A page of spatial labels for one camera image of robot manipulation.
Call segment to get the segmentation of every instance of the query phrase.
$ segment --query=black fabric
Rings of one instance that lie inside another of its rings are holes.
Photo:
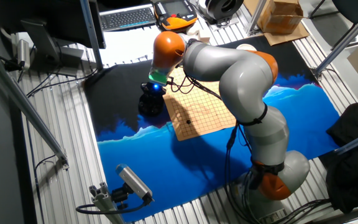
[[[358,138],[358,103],[348,106],[327,133],[338,146],[344,146]]]
[[[358,103],[350,105],[327,130],[339,146],[358,138]],[[331,156],[327,170],[327,189],[335,209],[349,213],[358,207],[358,147],[340,156]]]
[[[358,0],[333,0],[338,11],[352,23],[358,23]]]

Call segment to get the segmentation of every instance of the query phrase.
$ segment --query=metal floor grating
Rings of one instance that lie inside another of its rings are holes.
[[[221,30],[214,31],[213,28],[207,26],[202,18],[197,23],[204,30],[210,32],[211,45],[226,44],[247,37],[244,28],[250,21],[249,13],[242,6],[236,16],[239,20],[238,23]],[[145,36],[142,38],[147,38],[148,29],[154,30],[156,27],[143,28]],[[316,67],[326,56],[312,37],[296,40],[294,45],[310,67]],[[86,50],[84,58],[94,62],[92,50],[76,44],[70,47]],[[117,63],[133,63],[137,60]],[[89,73],[90,66],[88,63],[84,63],[82,70],[78,71],[78,77],[84,77]],[[24,93],[28,93],[45,78],[47,78],[46,74],[26,74],[20,86]],[[54,84],[72,79],[74,78],[51,75],[46,83]],[[339,114],[349,104],[357,102],[349,87],[334,72],[323,72],[320,85]],[[35,96],[30,97],[30,101],[47,126],[49,126],[57,141],[66,150],[70,165],[68,170],[60,169],[57,159],[52,158],[48,162],[44,162],[38,168],[36,174],[31,171],[38,223],[43,223],[40,207],[42,207],[45,223],[109,223],[105,216],[84,215],[75,211],[76,206],[91,203],[91,195],[88,191],[90,185],[98,185],[100,182],[106,181],[88,102],[81,82],[69,82],[44,89]],[[24,115],[22,116],[24,130],[26,131],[26,119]],[[53,152],[31,124],[28,130],[29,132],[26,131],[25,133],[28,157],[32,158],[33,156],[36,164],[42,159],[52,156]],[[35,164],[29,159],[30,167]],[[283,201],[283,204],[287,207],[287,213],[309,201],[328,198],[324,181],[326,176],[325,168],[319,159],[310,160],[310,165],[311,172],[307,176],[305,183],[291,197]],[[35,175],[39,180],[40,201],[35,187]],[[226,194],[220,188],[191,202],[165,210],[135,223],[243,223],[231,207],[224,206],[226,202]],[[332,211],[331,207],[325,206],[321,210],[308,215],[303,222]]]

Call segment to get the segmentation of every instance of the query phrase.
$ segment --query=cable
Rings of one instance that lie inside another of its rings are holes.
[[[176,83],[173,81],[173,77],[170,77],[170,78],[171,78],[171,81],[170,81],[170,82],[167,82],[167,84],[170,84],[170,85],[171,85],[171,91],[172,91],[173,93],[176,93],[176,92],[180,91],[182,94],[188,94],[188,93],[189,93],[191,90],[193,90],[193,88],[194,88],[194,85],[193,85],[193,86],[190,88],[190,90],[185,93],[185,92],[183,92],[183,91],[181,90],[181,88],[182,88],[182,87],[188,87],[188,86],[191,86],[191,85],[192,85],[191,83],[190,83],[189,85],[183,85],[183,84],[185,83],[185,81],[186,81],[186,77],[183,79],[183,81],[182,81],[182,83],[181,83],[180,85],[176,84]],[[175,85],[178,89],[177,89],[177,90],[173,90],[173,85]]]
[[[249,194],[248,194],[248,190],[249,190],[249,185],[250,185],[250,181],[249,179],[252,177],[252,172],[248,171],[245,179],[244,179],[244,194],[242,195],[243,197],[243,201],[244,201],[244,207],[248,210],[248,215],[250,216],[250,219],[252,220],[251,223],[256,223],[256,224],[260,224],[260,222],[258,221],[258,219],[256,219],[254,213],[252,212],[251,208],[250,208],[250,204],[249,204]]]
[[[8,38],[9,40],[12,40],[12,37],[10,34],[8,34],[4,28],[0,27],[1,33],[3,34],[3,36],[5,36],[6,38]]]
[[[47,74],[47,77],[41,82],[39,83],[34,89],[32,89],[28,94],[27,94],[27,97],[30,97],[33,95],[33,92],[38,88],[40,87],[44,82],[46,82],[48,79],[49,79],[50,75]]]
[[[60,44],[57,41],[56,41],[56,45],[59,48],[59,51],[60,51],[60,63],[62,63],[62,58],[63,58],[62,49],[60,48]]]
[[[230,25],[231,18],[225,18],[220,24],[216,21],[217,28],[226,28]]]
[[[33,45],[31,48],[30,56],[31,56],[31,53],[34,51],[34,49],[35,49],[35,45]],[[19,78],[17,79],[17,83],[20,83],[20,81],[22,80],[23,72],[24,72],[24,69],[22,69],[22,71],[20,72]]]
[[[148,205],[149,203],[147,203],[147,201],[144,201],[142,205],[136,207],[136,208],[131,208],[131,209],[124,209],[124,210],[118,210],[118,211],[88,211],[88,210],[83,210],[82,208],[90,208],[90,207],[95,207],[96,205],[93,204],[89,204],[89,205],[80,205],[78,207],[75,208],[75,210],[77,212],[80,212],[82,214],[88,214],[88,215],[117,215],[117,214],[123,214],[123,213],[129,213],[129,212],[135,212],[140,210],[141,208],[143,208],[144,206]]]
[[[3,60],[3,61],[6,62],[6,63],[10,63],[12,66],[15,66],[15,67],[17,67],[17,68],[22,69],[22,67],[21,67],[20,65],[14,63],[14,62],[12,62],[12,61],[10,61],[10,60],[4,58],[4,57],[1,57],[1,56],[0,56],[0,59]]]
[[[324,70],[332,71],[332,72],[334,72],[336,75],[338,75],[338,73],[337,73],[335,70],[331,69],[331,68],[324,68]]]
[[[203,86],[195,78],[189,77],[188,75],[186,75],[186,78],[190,81],[190,83],[192,83],[194,86],[196,86],[200,90],[203,90],[203,91],[215,96],[216,98],[222,100],[221,96],[219,96],[218,94],[216,94],[214,91],[210,90],[209,88],[206,88],[205,86]]]
[[[45,159],[42,159],[42,160],[35,166],[34,171],[37,170],[38,166],[41,165],[41,163],[43,163],[43,162],[46,161],[47,159],[50,159],[50,158],[52,158],[52,157],[54,157],[54,156],[56,156],[56,154],[54,154],[53,156],[47,157],[47,158],[45,158]]]
[[[31,160],[32,160],[32,163],[34,164],[34,162],[35,162],[35,160],[34,160],[34,149],[32,147],[32,140],[31,140],[31,134],[30,134],[30,123],[29,123],[29,120],[27,118],[25,119],[25,121],[26,121],[26,124],[27,124],[27,134],[29,135],[30,150],[31,150]],[[42,212],[41,194],[40,194],[40,189],[39,189],[39,185],[38,185],[37,172],[34,172],[34,179],[35,179],[35,188],[36,188],[36,191],[37,191],[38,203],[39,203],[39,206],[40,206],[41,219],[42,219],[42,223],[45,224],[44,213]]]
[[[245,143],[244,145],[241,144],[241,141],[240,141],[240,138],[239,138],[240,145],[241,145],[241,146],[247,146],[248,149],[249,149],[249,152],[252,154],[251,146],[250,146],[250,144],[249,144],[249,142],[248,142],[247,135],[245,134],[245,133],[246,133],[245,127],[242,127],[242,128],[243,128],[243,130],[241,129],[241,127],[239,127],[239,131],[240,131],[240,133],[241,133],[241,135],[242,135],[242,137],[244,138],[244,141],[245,141],[246,143]]]
[[[307,214],[309,214],[311,211],[313,211],[314,209],[329,203],[329,199],[325,199],[325,200],[321,200],[320,202],[316,202],[316,203],[311,203],[310,205],[308,205],[305,208],[302,208],[301,210],[297,211],[296,215],[293,215],[290,219],[288,219],[285,223],[283,224],[289,224],[289,222],[291,220],[293,220],[296,216],[298,216],[301,212],[305,211],[306,209],[309,209],[307,212],[305,212],[304,214],[302,214],[300,217],[298,217],[297,219],[295,219],[292,223],[296,223],[297,221],[301,220],[303,217],[307,216]]]
[[[229,192],[227,191],[227,183],[231,181],[231,165],[230,165],[230,153],[231,153],[231,148],[234,144],[234,141],[236,140],[236,132],[237,129],[239,127],[239,123],[236,123],[234,129],[232,130],[231,136],[226,144],[226,159],[224,161],[224,191],[226,193],[226,197],[229,200],[230,206],[233,208],[234,212],[243,220],[245,220],[246,222],[249,222],[249,220],[246,218],[246,216],[242,213],[242,210],[239,206],[239,204],[236,202],[236,200],[234,200],[234,195],[233,195],[233,190],[231,189],[231,184],[229,184],[229,190],[230,190],[230,195]]]
[[[90,73],[89,75],[87,76],[84,76],[82,78],[75,78],[73,80],[68,80],[68,81],[64,81],[64,82],[59,82],[59,83],[55,83],[55,84],[51,84],[51,85],[46,85],[46,86],[43,86],[37,90],[35,90],[34,92],[31,93],[31,95],[29,95],[29,93],[27,94],[27,97],[30,97],[30,96],[34,96],[36,93],[38,93],[40,90],[44,89],[44,88],[48,88],[48,87],[52,87],[52,86],[55,86],[55,85],[61,85],[61,84],[64,84],[64,83],[69,83],[69,82],[73,82],[73,81],[78,81],[78,80],[82,80],[82,79],[87,79],[89,78],[90,76],[94,75],[98,70],[95,70],[93,71],[92,73]]]

